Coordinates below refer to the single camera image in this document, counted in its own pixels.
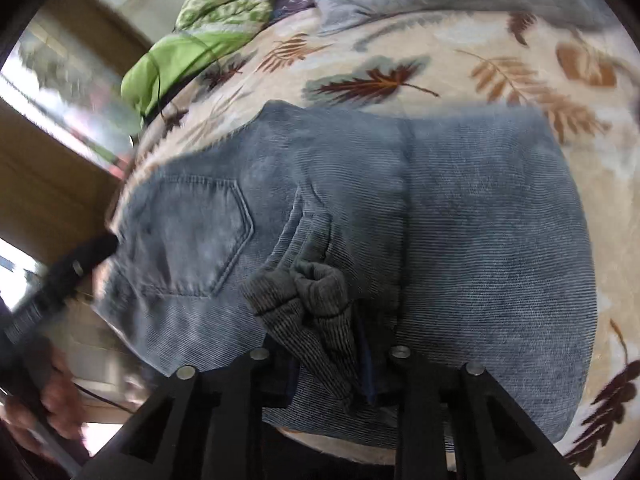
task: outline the screw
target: screw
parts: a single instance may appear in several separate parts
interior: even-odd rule
[[[269,351],[266,348],[260,347],[251,350],[251,353],[249,355],[254,361],[264,361],[265,359],[269,358]]]
[[[193,366],[183,366],[182,368],[178,368],[175,374],[181,381],[186,381],[196,374],[196,369]]]
[[[411,355],[411,349],[408,346],[393,346],[391,347],[391,355],[397,359],[407,359]]]
[[[466,373],[478,376],[484,373],[484,367],[480,363],[470,362],[465,365]]]

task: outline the black metal frame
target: black metal frame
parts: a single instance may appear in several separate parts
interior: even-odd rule
[[[298,363],[269,337],[229,366],[168,378],[77,480],[262,480],[262,408],[293,400]],[[396,480],[447,480],[442,405],[450,414],[459,479],[577,480],[500,384],[479,365],[433,364],[390,349],[386,391],[399,406]]]

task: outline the black cable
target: black cable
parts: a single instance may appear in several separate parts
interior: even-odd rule
[[[87,394],[90,397],[93,397],[94,399],[98,399],[100,400],[100,402],[104,402],[105,404],[110,404],[111,406],[113,406],[114,408],[119,408],[120,410],[122,410],[123,412],[127,412],[130,413],[131,415],[133,415],[135,412],[131,411],[129,408],[125,408],[124,406],[118,404],[117,402],[113,402],[112,400],[109,399],[105,399],[104,397],[101,397],[98,394],[94,394],[92,391],[87,390],[86,388],[83,388],[82,386],[80,386],[80,384],[76,384],[74,383],[74,385],[76,386],[76,388],[78,390],[80,390],[82,393]]]
[[[213,54],[214,56],[214,60],[210,63],[210,65],[212,64],[216,64],[216,66],[218,67],[218,74],[220,74],[222,72],[222,67],[220,66],[220,58],[213,53],[213,49],[216,46],[216,44],[207,44],[204,41],[202,41],[200,38],[194,36],[193,34],[191,34],[190,32],[186,31],[186,30],[179,30],[177,31],[177,34],[181,34],[183,36],[188,37],[191,41],[194,41],[195,43],[199,43],[200,46],[204,47],[204,50],[198,54],[188,65],[185,69],[182,70],[182,72],[180,72],[180,74],[178,75],[178,77],[176,78],[176,81],[180,81],[184,75],[191,69],[191,67],[193,67],[193,65],[195,65],[201,58],[202,56],[204,56],[205,54]],[[149,61],[151,61],[151,64],[154,66],[154,68],[156,69],[156,74],[158,75],[158,102],[156,103],[156,106],[158,106],[158,112],[160,114],[160,117],[162,118],[162,121],[166,123],[166,119],[164,117],[164,114],[162,113],[162,106],[161,106],[161,95],[160,95],[160,87],[162,85],[161,82],[161,77],[160,77],[160,66],[158,65],[158,62],[156,61],[156,58],[154,57],[153,53],[151,52],[151,50],[149,52],[146,53],[146,56],[148,56]]]

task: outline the bed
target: bed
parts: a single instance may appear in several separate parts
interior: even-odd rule
[[[577,184],[597,287],[591,365],[556,447],[582,478],[613,478],[640,439],[640,53],[633,41],[619,23],[589,32],[523,10],[421,10],[332,34],[325,18],[309,9],[271,25],[172,99],[142,137],[111,227],[117,231],[127,201],[154,170],[227,138],[269,100],[407,118],[463,104],[539,107]],[[107,263],[97,290],[109,273]],[[292,437],[354,460],[393,463],[391,450]]]

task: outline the hand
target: hand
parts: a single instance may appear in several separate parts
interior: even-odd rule
[[[49,424],[61,436],[70,440],[80,440],[82,423],[85,419],[84,407],[80,402],[78,390],[72,382],[73,375],[66,365],[64,354],[57,348],[52,348],[51,364],[53,371],[40,397],[43,406],[50,413]],[[9,397],[4,410],[0,410],[0,416],[18,444],[55,462],[42,444],[29,432],[34,428],[36,419],[20,402]]]

